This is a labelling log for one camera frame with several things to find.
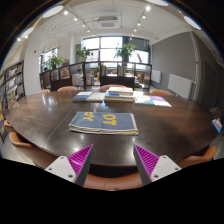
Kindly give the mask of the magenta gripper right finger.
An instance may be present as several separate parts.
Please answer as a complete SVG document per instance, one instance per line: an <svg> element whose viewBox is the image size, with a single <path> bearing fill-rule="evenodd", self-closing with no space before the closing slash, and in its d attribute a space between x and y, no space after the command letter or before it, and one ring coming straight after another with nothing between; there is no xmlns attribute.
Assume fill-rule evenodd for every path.
<svg viewBox="0 0 224 224"><path fill-rule="evenodd" d="M134 146L133 155L143 185L155 182L180 170L180 167L167 155L158 156L138 145Z"/></svg>

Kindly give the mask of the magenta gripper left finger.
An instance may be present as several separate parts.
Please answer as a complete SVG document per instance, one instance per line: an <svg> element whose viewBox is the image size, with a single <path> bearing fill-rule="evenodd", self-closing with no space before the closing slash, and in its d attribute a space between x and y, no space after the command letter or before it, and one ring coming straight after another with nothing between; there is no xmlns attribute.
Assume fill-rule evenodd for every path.
<svg viewBox="0 0 224 224"><path fill-rule="evenodd" d="M83 186L91 164L92 147L93 145L89 145L68 157L59 156L46 171Z"/></svg>

